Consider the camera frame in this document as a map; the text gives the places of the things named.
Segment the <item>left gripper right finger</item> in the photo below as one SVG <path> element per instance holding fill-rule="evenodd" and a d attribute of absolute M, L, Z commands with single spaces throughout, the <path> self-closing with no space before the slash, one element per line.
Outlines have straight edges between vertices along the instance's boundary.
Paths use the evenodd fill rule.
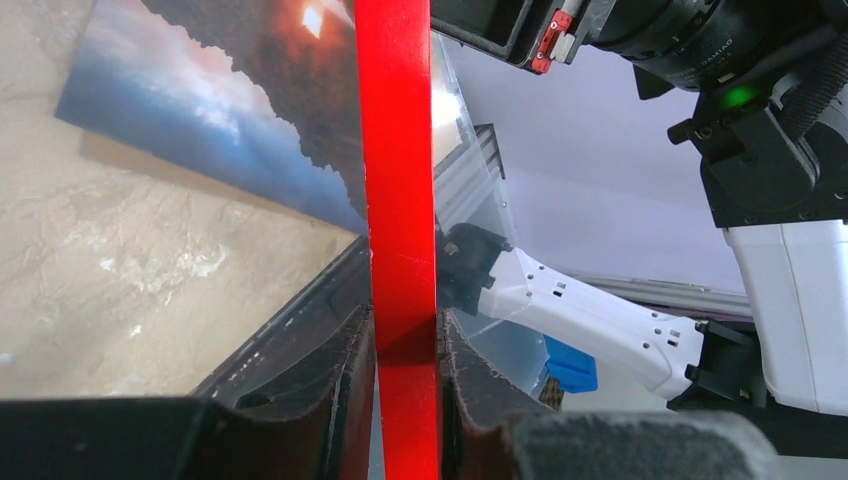
<path fill-rule="evenodd" d="M 776 479 L 777 453 L 721 412 L 561 412 L 531 398 L 438 314 L 445 479 Z"/>

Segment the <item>clear acrylic sheet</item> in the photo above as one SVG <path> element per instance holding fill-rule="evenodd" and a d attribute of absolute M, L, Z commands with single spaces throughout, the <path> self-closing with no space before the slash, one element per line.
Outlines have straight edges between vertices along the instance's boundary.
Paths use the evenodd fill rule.
<path fill-rule="evenodd" d="M 432 39 L 432 120 L 434 175 L 442 162 L 462 153 L 476 138 L 465 98 L 449 56 L 450 41 Z M 472 347 L 520 390 L 536 397 L 545 382 L 548 355 L 541 334 L 493 318 L 479 307 L 481 292 L 492 285 L 489 274 L 499 254 L 513 244 L 517 232 L 510 210 L 509 237 L 471 223 L 443 232 L 437 225 L 438 304 L 451 310 Z"/>

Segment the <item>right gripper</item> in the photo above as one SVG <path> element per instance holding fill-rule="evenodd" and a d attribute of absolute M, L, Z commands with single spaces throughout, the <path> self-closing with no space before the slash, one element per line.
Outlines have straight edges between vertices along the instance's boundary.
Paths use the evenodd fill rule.
<path fill-rule="evenodd" d="M 597 30 L 595 1 L 433 0 L 431 28 L 501 62 L 546 73 Z"/>

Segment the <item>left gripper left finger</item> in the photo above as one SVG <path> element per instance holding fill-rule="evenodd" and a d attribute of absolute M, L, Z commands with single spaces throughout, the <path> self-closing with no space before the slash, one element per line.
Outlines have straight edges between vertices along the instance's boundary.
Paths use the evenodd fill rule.
<path fill-rule="evenodd" d="M 374 322 L 360 306 L 315 350 L 225 405 L 203 397 L 5 401 L 5 479 L 364 479 Z"/>

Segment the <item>red picture frame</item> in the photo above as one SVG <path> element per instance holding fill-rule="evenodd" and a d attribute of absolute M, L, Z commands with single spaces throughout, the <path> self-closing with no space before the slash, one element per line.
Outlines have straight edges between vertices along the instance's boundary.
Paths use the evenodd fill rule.
<path fill-rule="evenodd" d="M 426 1 L 355 5 L 385 474 L 440 477 Z"/>

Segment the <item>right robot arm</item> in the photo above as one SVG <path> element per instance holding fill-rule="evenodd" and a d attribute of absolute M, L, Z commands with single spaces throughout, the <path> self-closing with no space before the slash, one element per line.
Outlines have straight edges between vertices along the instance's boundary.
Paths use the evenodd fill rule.
<path fill-rule="evenodd" d="M 437 237 L 437 300 L 627 371 L 674 410 L 719 410 L 786 456 L 847 455 L 847 5 L 843 1 L 435 1 L 432 27 L 535 74 L 582 46 L 643 100 L 698 94 L 668 131 L 701 156 L 752 324 L 661 313 L 490 230 Z"/>

